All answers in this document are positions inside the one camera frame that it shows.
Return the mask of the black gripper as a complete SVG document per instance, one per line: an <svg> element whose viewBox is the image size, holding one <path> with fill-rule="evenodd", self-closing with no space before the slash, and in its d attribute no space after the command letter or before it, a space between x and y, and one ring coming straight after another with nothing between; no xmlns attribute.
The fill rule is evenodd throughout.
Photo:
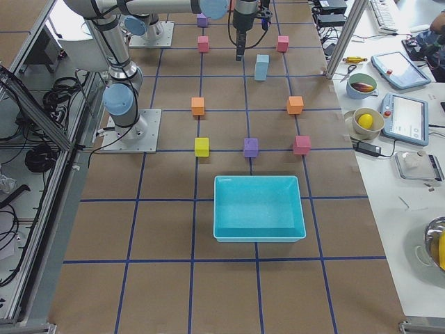
<svg viewBox="0 0 445 334"><path fill-rule="evenodd" d="M258 12L258 1L235 0L232 24L236 32L236 61L242 61L245 53L246 32L253 27Z"/></svg>

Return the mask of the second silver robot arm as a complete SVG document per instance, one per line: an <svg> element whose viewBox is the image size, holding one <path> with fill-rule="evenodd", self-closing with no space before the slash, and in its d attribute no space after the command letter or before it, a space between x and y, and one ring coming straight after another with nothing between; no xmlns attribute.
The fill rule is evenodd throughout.
<svg viewBox="0 0 445 334"><path fill-rule="evenodd" d="M163 24L159 22L158 14L127 15L124 27L130 35L141 37L144 40L155 41L163 36Z"/></svg>

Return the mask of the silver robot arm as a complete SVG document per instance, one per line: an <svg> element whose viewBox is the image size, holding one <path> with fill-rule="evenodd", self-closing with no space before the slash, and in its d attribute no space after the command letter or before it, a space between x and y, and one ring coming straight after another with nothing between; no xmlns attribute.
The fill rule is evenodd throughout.
<svg viewBox="0 0 445 334"><path fill-rule="evenodd" d="M114 122L115 133L125 143L140 142L149 125L138 109L143 74L129 55L120 15L147 18L155 24L159 14L193 13L220 19L232 9L229 25L236 29L238 61L243 58L247 32L254 20L270 21L268 1L66 1L66 5L84 18L108 63L112 84L104 91L103 103Z"/></svg>

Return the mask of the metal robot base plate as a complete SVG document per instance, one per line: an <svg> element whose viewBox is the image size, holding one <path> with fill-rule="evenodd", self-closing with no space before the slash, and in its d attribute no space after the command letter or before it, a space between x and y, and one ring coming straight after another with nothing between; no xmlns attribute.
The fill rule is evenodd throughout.
<svg viewBox="0 0 445 334"><path fill-rule="evenodd" d="M132 35L129 41L130 48L143 48L143 49L158 49L171 47L172 37L175 23L172 21L159 21L163 24L164 33L163 36L155 41L144 40L141 37Z"/></svg>
<svg viewBox="0 0 445 334"><path fill-rule="evenodd" d="M101 151L109 154L155 153L159 137L162 110L140 109L139 121L123 138L125 129L106 132Z"/></svg>

